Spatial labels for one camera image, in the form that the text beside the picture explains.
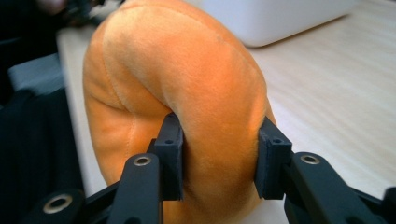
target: white container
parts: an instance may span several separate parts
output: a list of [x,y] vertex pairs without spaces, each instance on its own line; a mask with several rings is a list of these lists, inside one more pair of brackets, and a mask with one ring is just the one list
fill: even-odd
[[357,0],[201,0],[246,46],[260,47],[341,17]]

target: mounting hole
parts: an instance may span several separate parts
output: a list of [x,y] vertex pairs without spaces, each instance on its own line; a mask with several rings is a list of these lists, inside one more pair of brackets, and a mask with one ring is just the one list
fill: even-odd
[[73,202],[73,197],[68,194],[61,194],[51,198],[43,207],[46,214],[54,214],[64,210]]
[[320,160],[319,160],[318,158],[316,158],[316,157],[314,157],[314,156],[311,156],[311,155],[303,155],[303,156],[301,157],[301,160],[302,160],[303,162],[305,162],[305,163],[313,164],[313,165],[317,165],[317,164],[320,163]]
[[149,163],[151,163],[151,159],[146,156],[142,156],[142,157],[134,159],[134,165],[136,165],[136,166],[144,166]]

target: plush fabric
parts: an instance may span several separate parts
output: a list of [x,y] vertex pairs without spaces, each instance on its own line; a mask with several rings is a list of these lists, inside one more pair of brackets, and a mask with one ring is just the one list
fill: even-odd
[[179,117],[185,198],[164,202],[165,224],[234,223],[260,201],[258,130],[274,116],[260,68],[218,21],[182,1],[127,1],[93,35],[83,81],[107,184]]

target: stuffed toy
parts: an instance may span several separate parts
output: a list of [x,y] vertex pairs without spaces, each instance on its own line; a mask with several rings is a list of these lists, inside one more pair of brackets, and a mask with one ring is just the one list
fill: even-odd
[[184,199],[163,202],[165,224],[237,223],[259,203],[258,130],[275,119],[259,66],[218,21],[183,1],[126,1],[95,31],[83,83],[107,184],[178,116]]

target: table surface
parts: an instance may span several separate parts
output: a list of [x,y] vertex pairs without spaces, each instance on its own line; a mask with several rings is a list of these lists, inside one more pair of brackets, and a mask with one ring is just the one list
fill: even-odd
[[[293,151],[324,157],[349,186],[382,198],[396,186],[396,2],[361,0],[340,19],[248,49],[265,75],[279,129]],[[58,35],[86,192],[105,182],[92,151],[82,58],[93,27]],[[244,223],[287,223],[282,202],[262,203]]]

